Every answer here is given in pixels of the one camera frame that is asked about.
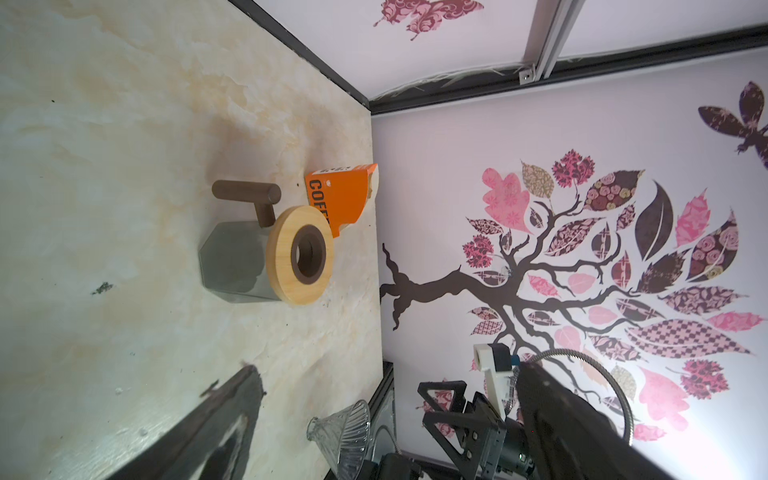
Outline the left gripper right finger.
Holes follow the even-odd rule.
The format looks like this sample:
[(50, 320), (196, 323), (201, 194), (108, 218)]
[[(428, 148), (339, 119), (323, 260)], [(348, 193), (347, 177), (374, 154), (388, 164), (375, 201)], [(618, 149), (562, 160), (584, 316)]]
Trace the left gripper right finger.
[(536, 478), (660, 477), (660, 468), (622, 440), (607, 417), (541, 366), (521, 365), (517, 391)]

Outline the grey glass dripper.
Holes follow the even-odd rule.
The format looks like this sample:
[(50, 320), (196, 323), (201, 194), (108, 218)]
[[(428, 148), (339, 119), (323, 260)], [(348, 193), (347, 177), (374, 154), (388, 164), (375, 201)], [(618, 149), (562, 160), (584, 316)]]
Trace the grey glass dripper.
[(306, 437), (319, 448), (337, 479), (353, 480), (366, 460), (370, 433), (369, 405), (358, 400), (326, 417), (313, 417)]

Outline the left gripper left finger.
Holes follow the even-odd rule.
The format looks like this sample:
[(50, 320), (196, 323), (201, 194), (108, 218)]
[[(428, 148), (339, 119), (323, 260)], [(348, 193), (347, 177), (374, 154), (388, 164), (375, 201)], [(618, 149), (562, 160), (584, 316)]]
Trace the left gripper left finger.
[(242, 479), (265, 391), (254, 365), (241, 368), (112, 479)]

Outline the orange coffee filter pack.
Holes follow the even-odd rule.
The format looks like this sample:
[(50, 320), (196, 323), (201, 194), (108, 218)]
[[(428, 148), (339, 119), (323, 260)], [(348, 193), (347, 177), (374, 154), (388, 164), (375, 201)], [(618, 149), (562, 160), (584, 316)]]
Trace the orange coffee filter pack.
[(379, 187), (377, 164), (317, 170), (305, 176), (310, 205), (326, 218), (332, 236), (355, 224), (369, 205), (373, 205)]

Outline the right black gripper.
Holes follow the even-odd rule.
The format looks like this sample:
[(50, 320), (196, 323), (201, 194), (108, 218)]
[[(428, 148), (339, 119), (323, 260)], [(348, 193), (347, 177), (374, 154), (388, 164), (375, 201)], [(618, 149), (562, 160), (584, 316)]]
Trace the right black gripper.
[[(447, 408), (432, 395), (453, 393)], [(495, 479), (503, 474), (530, 479), (535, 471), (523, 425), (499, 416), (484, 395), (466, 403), (463, 381), (421, 382), (417, 392), (430, 406), (422, 424), (464, 479)]]

